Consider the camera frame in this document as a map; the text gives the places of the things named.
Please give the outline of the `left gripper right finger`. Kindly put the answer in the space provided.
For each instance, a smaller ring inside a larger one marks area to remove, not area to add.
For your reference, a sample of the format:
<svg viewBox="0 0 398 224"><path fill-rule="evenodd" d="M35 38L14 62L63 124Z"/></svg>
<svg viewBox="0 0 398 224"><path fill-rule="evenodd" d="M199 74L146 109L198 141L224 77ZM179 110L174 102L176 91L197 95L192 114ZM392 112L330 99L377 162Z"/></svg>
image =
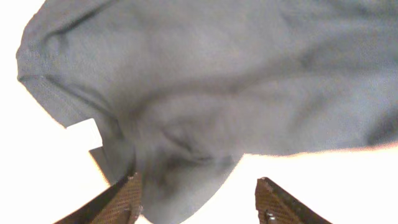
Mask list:
<svg viewBox="0 0 398 224"><path fill-rule="evenodd" d="M331 224L268 177L257 179L255 198L260 224Z"/></svg>

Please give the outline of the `black t-shirt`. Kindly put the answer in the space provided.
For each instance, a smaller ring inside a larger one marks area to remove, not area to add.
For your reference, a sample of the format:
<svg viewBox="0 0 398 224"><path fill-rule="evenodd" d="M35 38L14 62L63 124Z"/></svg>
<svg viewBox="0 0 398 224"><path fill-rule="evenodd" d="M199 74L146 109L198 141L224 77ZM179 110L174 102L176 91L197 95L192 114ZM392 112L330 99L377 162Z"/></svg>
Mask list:
<svg viewBox="0 0 398 224"><path fill-rule="evenodd" d="M244 154L397 140L397 2L45 1L17 79L63 126L94 119L106 178L181 223Z"/></svg>

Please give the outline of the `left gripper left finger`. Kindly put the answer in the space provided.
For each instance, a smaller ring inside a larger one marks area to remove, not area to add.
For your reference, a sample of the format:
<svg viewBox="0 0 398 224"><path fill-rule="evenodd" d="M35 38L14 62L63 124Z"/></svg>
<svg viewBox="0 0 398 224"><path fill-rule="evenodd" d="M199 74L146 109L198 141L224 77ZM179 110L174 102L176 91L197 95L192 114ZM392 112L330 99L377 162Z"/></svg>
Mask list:
<svg viewBox="0 0 398 224"><path fill-rule="evenodd" d="M141 176L136 172L55 224L134 224L142 212L141 196Z"/></svg>

